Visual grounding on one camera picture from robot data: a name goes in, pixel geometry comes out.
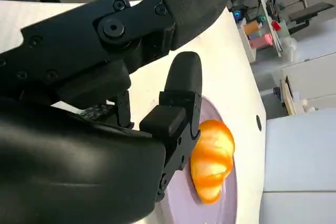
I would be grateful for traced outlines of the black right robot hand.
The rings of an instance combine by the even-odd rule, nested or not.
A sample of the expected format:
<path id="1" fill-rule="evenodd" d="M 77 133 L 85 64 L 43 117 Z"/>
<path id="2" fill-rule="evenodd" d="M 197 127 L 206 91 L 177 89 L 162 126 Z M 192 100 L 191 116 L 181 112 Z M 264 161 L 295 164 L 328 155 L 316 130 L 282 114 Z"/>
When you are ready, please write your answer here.
<path id="1" fill-rule="evenodd" d="M 201 132 L 202 65 L 173 60 L 133 129 L 130 75 L 210 27 L 229 0 L 96 0 L 21 30 L 1 54 L 1 223 L 132 223 Z"/>

